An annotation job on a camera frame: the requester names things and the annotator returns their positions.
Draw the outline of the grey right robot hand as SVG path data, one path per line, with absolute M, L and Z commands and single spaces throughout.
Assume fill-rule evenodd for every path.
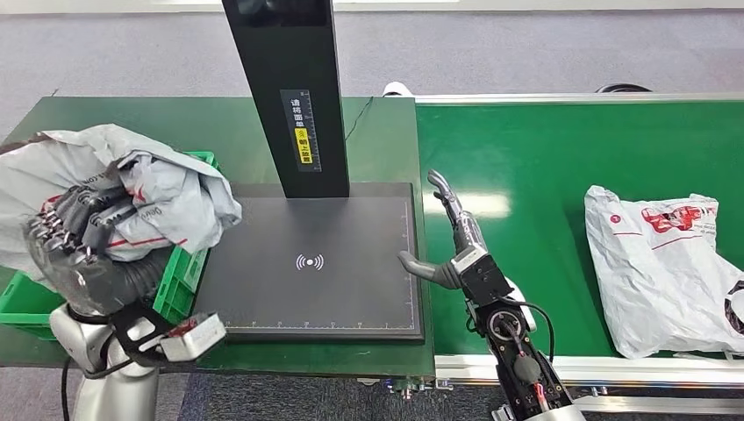
M 435 187 L 433 195 L 441 202 L 450 221 L 454 256 L 444 263 L 433 264 L 401 251 L 398 259 L 409 274 L 420 279 L 445 289 L 474 290 L 481 278 L 495 267 L 480 226 L 472 213 L 463 208 L 459 197 L 441 173 L 430 169 L 427 180 Z

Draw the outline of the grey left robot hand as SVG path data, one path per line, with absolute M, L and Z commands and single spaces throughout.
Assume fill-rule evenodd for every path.
M 152 303 L 173 248 L 137 260 L 113 260 L 106 249 L 115 225 L 134 216 L 122 187 L 77 185 L 22 224 L 26 248 L 47 286 L 84 316 L 107 316 L 131 303 Z

